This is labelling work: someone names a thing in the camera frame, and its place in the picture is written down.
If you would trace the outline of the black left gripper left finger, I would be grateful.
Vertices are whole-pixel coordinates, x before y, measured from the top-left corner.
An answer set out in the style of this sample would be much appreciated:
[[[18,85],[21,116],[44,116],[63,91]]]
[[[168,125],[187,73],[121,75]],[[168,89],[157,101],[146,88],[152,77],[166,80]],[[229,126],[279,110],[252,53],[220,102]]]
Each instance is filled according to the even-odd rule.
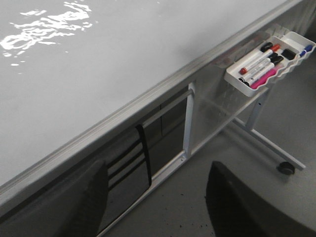
[[[104,161],[63,174],[0,218],[2,237],[93,237],[106,209]]]

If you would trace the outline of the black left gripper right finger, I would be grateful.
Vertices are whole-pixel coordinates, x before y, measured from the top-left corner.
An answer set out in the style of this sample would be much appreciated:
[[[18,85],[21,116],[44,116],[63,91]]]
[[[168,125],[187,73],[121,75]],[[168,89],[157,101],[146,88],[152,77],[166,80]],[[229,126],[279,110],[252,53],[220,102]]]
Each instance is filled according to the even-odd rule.
[[[287,216],[214,161],[206,205],[218,237],[314,237],[315,231]]]

